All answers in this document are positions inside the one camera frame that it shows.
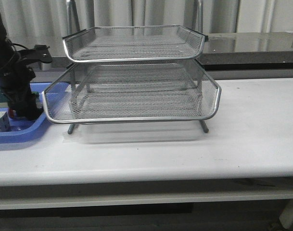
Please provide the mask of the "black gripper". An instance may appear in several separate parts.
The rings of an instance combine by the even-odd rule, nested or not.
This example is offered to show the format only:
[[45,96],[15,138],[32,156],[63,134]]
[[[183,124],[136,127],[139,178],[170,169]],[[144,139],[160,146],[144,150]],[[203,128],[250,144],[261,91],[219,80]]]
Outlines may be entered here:
[[[30,88],[30,81],[35,73],[30,64],[41,62],[50,64],[52,57],[49,46],[35,45],[32,49],[17,51],[9,44],[0,45],[0,89],[5,95],[23,93]],[[28,120],[36,120],[43,113],[36,104],[36,95],[30,95],[25,101],[11,97],[8,108],[15,110]]]

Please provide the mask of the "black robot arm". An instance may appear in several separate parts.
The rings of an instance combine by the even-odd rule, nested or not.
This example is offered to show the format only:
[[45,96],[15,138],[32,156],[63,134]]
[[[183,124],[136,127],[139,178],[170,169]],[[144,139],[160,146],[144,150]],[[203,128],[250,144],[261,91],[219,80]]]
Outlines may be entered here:
[[35,45],[32,49],[18,51],[7,38],[0,13],[0,91],[8,99],[8,107],[19,117],[36,120],[43,112],[36,104],[30,81],[36,77],[30,64],[52,63],[49,47]]

